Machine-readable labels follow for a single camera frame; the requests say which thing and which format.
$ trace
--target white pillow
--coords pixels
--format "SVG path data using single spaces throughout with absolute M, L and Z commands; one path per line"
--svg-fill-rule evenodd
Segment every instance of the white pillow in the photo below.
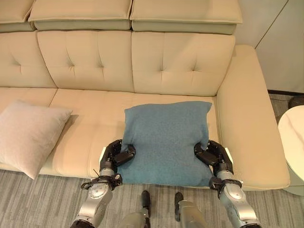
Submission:
M 0 162 L 35 179 L 72 110 L 11 103 L 0 114 Z

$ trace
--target white round table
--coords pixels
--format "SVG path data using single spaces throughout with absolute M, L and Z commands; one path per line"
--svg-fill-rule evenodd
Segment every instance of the white round table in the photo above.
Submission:
M 290 174 L 290 186 L 284 190 L 304 196 L 304 105 L 285 112 L 278 127 Z

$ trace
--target sofa armrest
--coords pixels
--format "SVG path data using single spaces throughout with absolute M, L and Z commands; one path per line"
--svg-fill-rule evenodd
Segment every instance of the sofa armrest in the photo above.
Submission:
M 262 70 L 253 47 L 236 46 L 218 93 L 221 143 L 246 190 L 289 185 L 284 150 Z

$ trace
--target backrest cushion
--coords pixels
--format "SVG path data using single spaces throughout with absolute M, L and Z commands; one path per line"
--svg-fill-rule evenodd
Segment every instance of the backrest cushion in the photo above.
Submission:
M 198 33 L 133 32 L 137 93 L 214 96 L 223 81 L 235 38 Z
M 36 32 L 0 33 L 0 86 L 56 88 L 41 56 Z
M 38 42 L 59 88 L 133 92 L 130 31 L 43 31 Z

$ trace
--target pillow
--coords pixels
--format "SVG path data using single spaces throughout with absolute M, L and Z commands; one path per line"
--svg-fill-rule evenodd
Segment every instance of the pillow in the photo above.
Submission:
M 191 101 L 126 109 L 122 151 L 132 144 L 136 155 L 118 167 L 124 183 L 208 186 L 211 170 L 195 157 L 194 145 L 207 147 L 210 108 Z
M 35 179 L 72 111 L 11 103 L 0 114 L 0 162 Z

